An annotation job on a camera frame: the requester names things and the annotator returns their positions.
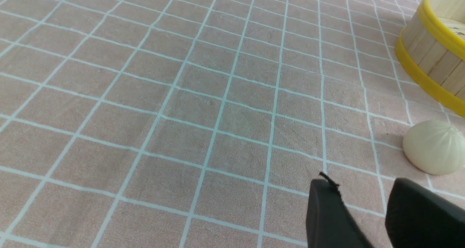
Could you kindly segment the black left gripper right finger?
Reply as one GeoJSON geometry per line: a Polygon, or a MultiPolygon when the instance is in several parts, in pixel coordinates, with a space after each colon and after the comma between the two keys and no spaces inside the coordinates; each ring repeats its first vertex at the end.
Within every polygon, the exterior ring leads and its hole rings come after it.
{"type": "Polygon", "coordinates": [[[394,181],[385,216],[394,248],[463,248],[465,212],[407,179],[394,181]]]}

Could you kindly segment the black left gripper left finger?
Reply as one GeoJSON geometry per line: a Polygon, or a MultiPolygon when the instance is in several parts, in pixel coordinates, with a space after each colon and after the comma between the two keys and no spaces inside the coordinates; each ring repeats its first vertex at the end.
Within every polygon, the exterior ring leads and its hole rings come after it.
{"type": "Polygon", "coordinates": [[[339,184],[324,172],[310,185],[306,230],[309,248],[373,248],[345,206],[339,184]]]}

